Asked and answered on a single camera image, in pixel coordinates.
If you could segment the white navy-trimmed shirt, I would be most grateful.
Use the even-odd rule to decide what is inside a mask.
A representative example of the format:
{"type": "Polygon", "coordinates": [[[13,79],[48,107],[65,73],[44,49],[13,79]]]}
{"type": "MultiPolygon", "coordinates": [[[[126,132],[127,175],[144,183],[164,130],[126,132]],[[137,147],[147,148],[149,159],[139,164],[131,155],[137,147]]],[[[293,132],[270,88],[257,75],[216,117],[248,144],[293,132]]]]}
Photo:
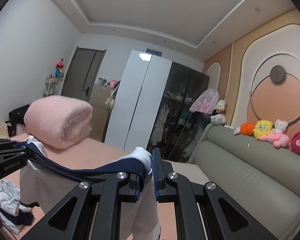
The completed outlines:
{"type": "Polygon", "coordinates": [[[25,206],[38,205],[48,213],[77,184],[99,183],[101,176],[109,173],[126,172],[139,177],[136,203],[123,203],[121,206],[120,238],[159,239],[161,226],[158,219],[153,181],[153,159],[141,147],[127,156],[93,169],[74,170],[48,158],[44,145],[35,137],[17,144],[28,152],[27,164],[20,170],[20,201],[25,206]]]}

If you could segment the pile of patterned clothes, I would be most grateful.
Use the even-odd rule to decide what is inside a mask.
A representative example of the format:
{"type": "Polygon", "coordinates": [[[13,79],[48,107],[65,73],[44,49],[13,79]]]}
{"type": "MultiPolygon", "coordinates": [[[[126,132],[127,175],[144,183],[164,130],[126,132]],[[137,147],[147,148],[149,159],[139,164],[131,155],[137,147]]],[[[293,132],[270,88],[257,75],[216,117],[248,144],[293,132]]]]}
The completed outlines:
{"type": "Polygon", "coordinates": [[[21,203],[20,189],[11,180],[0,180],[0,217],[6,229],[19,236],[25,228],[34,226],[41,217],[36,208],[21,203]]]}

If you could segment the black bag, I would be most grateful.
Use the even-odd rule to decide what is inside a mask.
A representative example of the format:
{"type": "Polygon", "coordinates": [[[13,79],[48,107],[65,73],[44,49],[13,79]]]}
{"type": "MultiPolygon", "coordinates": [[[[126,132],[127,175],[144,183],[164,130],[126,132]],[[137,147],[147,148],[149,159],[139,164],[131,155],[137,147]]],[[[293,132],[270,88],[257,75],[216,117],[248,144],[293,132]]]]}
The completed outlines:
{"type": "Polygon", "coordinates": [[[8,114],[10,122],[12,122],[14,124],[21,124],[21,125],[25,126],[24,117],[25,117],[25,114],[26,114],[27,110],[29,109],[29,107],[30,107],[30,105],[26,104],[22,107],[12,110],[8,114]]]}

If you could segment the black glass wardrobe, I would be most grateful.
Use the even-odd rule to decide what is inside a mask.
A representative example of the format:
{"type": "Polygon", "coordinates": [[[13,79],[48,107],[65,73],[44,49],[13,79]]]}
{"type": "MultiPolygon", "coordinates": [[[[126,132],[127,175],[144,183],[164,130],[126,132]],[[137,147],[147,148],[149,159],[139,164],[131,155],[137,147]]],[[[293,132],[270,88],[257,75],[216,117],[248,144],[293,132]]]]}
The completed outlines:
{"type": "Polygon", "coordinates": [[[190,107],[206,91],[209,77],[172,63],[147,150],[159,148],[162,159],[185,163],[209,123],[190,107]]]}

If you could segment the rolled pink blanket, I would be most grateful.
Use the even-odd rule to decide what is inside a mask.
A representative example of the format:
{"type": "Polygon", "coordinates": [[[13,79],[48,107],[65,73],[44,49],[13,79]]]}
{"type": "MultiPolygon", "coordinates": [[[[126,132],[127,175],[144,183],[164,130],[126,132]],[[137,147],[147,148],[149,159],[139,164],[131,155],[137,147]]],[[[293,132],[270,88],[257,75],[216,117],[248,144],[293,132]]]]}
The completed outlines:
{"type": "Polygon", "coordinates": [[[92,116],[93,107],[88,102],[52,95],[31,103],[24,123],[30,135],[63,150],[88,137],[92,116]]]}

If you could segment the white plush toy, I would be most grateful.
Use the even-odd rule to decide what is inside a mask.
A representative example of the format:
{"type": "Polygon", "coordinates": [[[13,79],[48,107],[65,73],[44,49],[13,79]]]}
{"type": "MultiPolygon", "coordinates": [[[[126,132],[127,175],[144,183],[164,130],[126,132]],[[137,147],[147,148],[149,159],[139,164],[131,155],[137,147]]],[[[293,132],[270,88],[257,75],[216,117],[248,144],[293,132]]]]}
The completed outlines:
{"type": "Polygon", "coordinates": [[[227,103],[225,100],[219,100],[217,102],[217,105],[215,106],[215,109],[212,112],[212,115],[210,116],[210,122],[214,125],[225,125],[226,124],[226,107],[227,103]]]}

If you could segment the white wardrobe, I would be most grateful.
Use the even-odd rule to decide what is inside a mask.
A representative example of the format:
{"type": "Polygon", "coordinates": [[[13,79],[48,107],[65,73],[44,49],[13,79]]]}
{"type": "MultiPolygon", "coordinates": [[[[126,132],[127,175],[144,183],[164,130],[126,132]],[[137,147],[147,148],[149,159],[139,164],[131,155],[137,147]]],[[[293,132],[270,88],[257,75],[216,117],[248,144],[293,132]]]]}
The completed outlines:
{"type": "Polygon", "coordinates": [[[111,111],[105,144],[128,152],[147,147],[171,66],[171,60],[131,51],[111,111]]]}

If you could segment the pink children's umbrella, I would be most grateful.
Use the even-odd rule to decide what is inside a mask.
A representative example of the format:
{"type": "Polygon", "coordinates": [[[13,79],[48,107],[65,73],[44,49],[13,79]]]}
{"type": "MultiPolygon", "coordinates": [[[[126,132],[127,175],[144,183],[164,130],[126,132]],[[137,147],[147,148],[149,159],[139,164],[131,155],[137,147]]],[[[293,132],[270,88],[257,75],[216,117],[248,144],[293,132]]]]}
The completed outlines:
{"type": "Polygon", "coordinates": [[[215,88],[204,91],[191,105],[190,112],[200,112],[211,115],[219,101],[219,92],[215,88]]]}

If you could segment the orange carrot plush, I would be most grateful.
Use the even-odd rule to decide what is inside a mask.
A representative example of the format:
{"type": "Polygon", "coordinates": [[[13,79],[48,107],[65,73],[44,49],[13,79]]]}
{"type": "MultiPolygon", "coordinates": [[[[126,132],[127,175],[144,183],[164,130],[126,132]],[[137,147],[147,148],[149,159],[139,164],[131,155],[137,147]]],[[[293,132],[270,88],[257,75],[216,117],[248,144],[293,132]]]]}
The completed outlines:
{"type": "Polygon", "coordinates": [[[249,123],[249,122],[245,122],[243,124],[241,124],[241,126],[236,127],[234,129],[234,135],[247,135],[247,136],[253,136],[254,135],[254,129],[255,129],[255,125],[249,123]]]}

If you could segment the red blue plush doll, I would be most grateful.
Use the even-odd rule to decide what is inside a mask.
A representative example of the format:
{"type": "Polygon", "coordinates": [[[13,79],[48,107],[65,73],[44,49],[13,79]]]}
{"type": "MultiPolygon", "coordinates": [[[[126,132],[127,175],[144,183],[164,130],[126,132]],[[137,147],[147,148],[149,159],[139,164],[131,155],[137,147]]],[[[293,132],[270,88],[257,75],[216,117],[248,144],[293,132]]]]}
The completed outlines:
{"type": "Polygon", "coordinates": [[[65,64],[63,59],[61,59],[61,61],[57,62],[56,64],[55,77],[63,77],[64,72],[65,72],[65,64]]]}

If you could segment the grey-green padded headboard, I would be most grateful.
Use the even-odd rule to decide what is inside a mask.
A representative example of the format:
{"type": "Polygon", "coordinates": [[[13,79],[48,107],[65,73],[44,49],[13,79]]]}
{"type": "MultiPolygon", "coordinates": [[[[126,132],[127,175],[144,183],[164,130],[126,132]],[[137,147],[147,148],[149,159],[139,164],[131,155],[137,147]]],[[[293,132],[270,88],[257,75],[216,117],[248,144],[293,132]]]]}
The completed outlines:
{"type": "Polygon", "coordinates": [[[207,125],[186,168],[190,181],[216,183],[277,239],[300,225],[300,156],[207,125]]]}

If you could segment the dark grey door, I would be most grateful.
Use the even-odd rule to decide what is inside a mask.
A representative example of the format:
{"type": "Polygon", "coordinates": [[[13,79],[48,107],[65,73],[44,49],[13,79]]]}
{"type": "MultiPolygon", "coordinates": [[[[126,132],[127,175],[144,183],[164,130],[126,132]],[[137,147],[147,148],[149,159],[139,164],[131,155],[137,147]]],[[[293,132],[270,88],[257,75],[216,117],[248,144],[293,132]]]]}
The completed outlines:
{"type": "Polygon", "coordinates": [[[105,50],[77,47],[66,73],[62,96],[89,101],[105,50]]]}

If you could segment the yellow sponge plush toy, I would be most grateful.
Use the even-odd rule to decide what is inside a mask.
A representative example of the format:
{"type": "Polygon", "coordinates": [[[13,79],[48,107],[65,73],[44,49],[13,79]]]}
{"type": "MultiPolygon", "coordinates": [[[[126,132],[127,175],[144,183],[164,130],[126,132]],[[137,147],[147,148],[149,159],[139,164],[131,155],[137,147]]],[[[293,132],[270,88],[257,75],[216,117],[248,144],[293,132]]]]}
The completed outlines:
{"type": "Polygon", "coordinates": [[[269,135],[272,129],[273,123],[271,121],[259,120],[253,129],[253,135],[258,140],[261,136],[269,135]]]}

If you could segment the pink white bear plush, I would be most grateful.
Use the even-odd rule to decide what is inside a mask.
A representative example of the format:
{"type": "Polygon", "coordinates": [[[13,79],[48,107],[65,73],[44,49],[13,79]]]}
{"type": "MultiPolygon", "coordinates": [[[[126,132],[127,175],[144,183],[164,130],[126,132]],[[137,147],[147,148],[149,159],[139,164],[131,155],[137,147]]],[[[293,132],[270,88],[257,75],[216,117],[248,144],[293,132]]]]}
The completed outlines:
{"type": "Polygon", "coordinates": [[[269,142],[275,148],[289,148],[289,137],[285,133],[287,127],[287,121],[277,119],[275,121],[274,128],[271,130],[271,132],[268,135],[260,136],[259,140],[269,142]]]}

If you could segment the round brown wall disc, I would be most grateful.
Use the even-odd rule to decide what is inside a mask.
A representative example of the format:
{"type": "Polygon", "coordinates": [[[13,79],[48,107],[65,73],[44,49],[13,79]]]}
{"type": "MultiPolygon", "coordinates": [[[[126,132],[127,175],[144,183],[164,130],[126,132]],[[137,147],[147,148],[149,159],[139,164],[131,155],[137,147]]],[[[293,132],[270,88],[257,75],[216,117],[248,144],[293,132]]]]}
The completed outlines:
{"type": "Polygon", "coordinates": [[[273,83],[281,83],[286,75],[285,69],[281,65],[275,65],[270,70],[270,79],[273,83]]]}

